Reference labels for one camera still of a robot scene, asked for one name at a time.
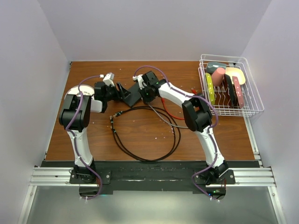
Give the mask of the black network switch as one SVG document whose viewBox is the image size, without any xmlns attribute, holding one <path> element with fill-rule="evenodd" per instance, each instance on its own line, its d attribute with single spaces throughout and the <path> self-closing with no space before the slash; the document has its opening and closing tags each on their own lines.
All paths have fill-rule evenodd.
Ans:
<svg viewBox="0 0 299 224">
<path fill-rule="evenodd" d="M 123 89 L 123 102 L 132 108 L 138 101 L 141 99 L 141 95 L 139 92 L 139 84 L 135 83 L 128 90 Z"/>
</svg>

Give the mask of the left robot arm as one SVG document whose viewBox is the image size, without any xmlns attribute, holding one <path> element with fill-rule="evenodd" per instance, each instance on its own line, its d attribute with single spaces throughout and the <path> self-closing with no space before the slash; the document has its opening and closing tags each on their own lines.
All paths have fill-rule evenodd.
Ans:
<svg viewBox="0 0 299 224">
<path fill-rule="evenodd" d="M 122 101 L 131 107 L 133 104 L 130 97 L 134 90 L 133 87 L 125 89 L 119 82 L 113 85 L 109 81 L 99 81 L 94 87 L 81 83 L 66 93 L 59 123 L 71 139 L 75 155 L 75 165 L 71 172 L 73 178 L 80 178 L 86 183 L 98 179 L 87 137 L 91 113 L 104 113 L 107 103 L 112 100 Z"/>
</svg>

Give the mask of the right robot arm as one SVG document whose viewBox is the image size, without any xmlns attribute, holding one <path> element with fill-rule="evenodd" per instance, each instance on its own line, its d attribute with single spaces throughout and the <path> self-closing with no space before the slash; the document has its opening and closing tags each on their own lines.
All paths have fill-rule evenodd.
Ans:
<svg viewBox="0 0 299 224">
<path fill-rule="evenodd" d="M 228 164 L 215 140 L 212 113 L 208 101 L 200 94 L 183 91 L 166 79 L 158 80 L 152 71 L 138 75 L 134 80 L 139 85 L 138 91 L 144 103 L 148 104 L 160 97 L 182 108 L 185 124 L 197 135 L 206 157 L 207 167 L 203 171 L 199 171 L 197 176 L 202 175 L 207 185 L 223 180 L 228 171 Z"/>
</svg>

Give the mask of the white patterned plate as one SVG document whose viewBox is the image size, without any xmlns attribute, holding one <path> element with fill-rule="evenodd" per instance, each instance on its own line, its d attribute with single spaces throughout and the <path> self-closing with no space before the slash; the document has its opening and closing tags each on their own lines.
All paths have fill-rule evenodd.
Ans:
<svg viewBox="0 0 299 224">
<path fill-rule="evenodd" d="M 83 95 L 92 96 L 94 94 L 94 88 L 86 84 L 80 85 L 80 87 L 74 86 L 69 89 L 65 95 L 71 94 L 79 96 L 80 92 L 82 92 Z"/>
</svg>

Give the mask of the yellow-green plate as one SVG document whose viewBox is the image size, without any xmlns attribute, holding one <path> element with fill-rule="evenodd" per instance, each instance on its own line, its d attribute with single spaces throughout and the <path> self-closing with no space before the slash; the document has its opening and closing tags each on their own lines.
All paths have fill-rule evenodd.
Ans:
<svg viewBox="0 0 299 224">
<path fill-rule="evenodd" d="M 205 76 L 206 76 L 206 83 L 208 87 L 208 95 L 209 95 L 210 103 L 214 105 L 215 96 L 214 96 L 214 85 L 213 85 L 212 77 L 209 73 L 205 73 Z"/>
</svg>

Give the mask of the dark teal bowl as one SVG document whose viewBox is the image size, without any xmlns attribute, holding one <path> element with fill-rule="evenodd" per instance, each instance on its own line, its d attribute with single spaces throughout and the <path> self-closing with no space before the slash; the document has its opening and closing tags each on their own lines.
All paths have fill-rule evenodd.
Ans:
<svg viewBox="0 0 299 224">
<path fill-rule="evenodd" d="M 226 69 L 226 64 L 220 62 L 209 62 L 206 66 L 206 72 L 213 74 L 218 68 Z"/>
</svg>

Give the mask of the pink cup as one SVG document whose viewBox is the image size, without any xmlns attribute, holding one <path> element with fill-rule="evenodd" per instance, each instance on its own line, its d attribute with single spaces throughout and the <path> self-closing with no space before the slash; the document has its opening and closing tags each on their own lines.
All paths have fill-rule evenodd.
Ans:
<svg viewBox="0 0 299 224">
<path fill-rule="evenodd" d="M 214 86 L 220 86 L 225 75 L 225 69 L 222 67 L 217 68 L 211 75 L 211 79 Z"/>
</svg>

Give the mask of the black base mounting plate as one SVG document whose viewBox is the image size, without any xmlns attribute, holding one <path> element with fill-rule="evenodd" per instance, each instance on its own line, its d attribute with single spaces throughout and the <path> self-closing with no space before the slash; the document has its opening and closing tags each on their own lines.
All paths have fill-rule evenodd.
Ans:
<svg viewBox="0 0 299 224">
<path fill-rule="evenodd" d="M 235 184 L 233 170 L 225 167 L 221 175 L 204 161 L 98 161 L 93 171 L 75 166 L 70 183 L 79 184 L 81 196 L 111 195 L 115 191 L 191 191 L 222 199 L 226 187 Z"/>
</svg>

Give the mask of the cream square plate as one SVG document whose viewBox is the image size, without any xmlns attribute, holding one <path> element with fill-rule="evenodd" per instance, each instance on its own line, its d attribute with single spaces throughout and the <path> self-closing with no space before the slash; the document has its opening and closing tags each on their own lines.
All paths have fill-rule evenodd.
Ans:
<svg viewBox="0 0 299 224">
<path fill-rule="evenodd" d="M 226 75 L 229 75 L 232 82 L 234 82 L 233 77 L 237 77 L 239 84 L 243 85 L 246 83 L 246 78 L 243 71 L 236 67 L 226 67 Z"/>
</svg>

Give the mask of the red dotted plate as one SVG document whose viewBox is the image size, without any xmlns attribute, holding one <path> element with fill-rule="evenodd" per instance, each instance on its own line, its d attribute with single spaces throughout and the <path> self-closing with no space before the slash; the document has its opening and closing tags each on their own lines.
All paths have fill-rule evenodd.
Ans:
<svg viewBox="0 0 299 224">
<path fill-rule="evenodd" d="M 241 90 L 241 86 L 239 84 L 239 80 L 236 76 L 232 76 L 233 78 L 233 83 L 235 86 L 235 92 L 236 92 L 236 96 L 238 99 L 238 104 L 239 104 L 239 108 L 242 109 L 244 107 L 244 99 L 243 99 L 243 95 L 242 95 L 242 90 Z"/>
</svg>

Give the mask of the aluminium frame rail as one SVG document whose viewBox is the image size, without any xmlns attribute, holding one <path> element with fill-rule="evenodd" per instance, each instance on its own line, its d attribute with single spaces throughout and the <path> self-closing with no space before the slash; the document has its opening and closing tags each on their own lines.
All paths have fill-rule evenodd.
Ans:
<svg viewBox="0 0 299 224">
<path fill-rule="evenodd" d="M 271 168 L 264 168 L 245 118 L 253 161 L 231 161 L 235 184 L 220 203 L 191 191 L 115 191 L 88 202 L 70 183 L 70 162 L 34 168 L 21 224 L 284 224 Z"/>
</svg>

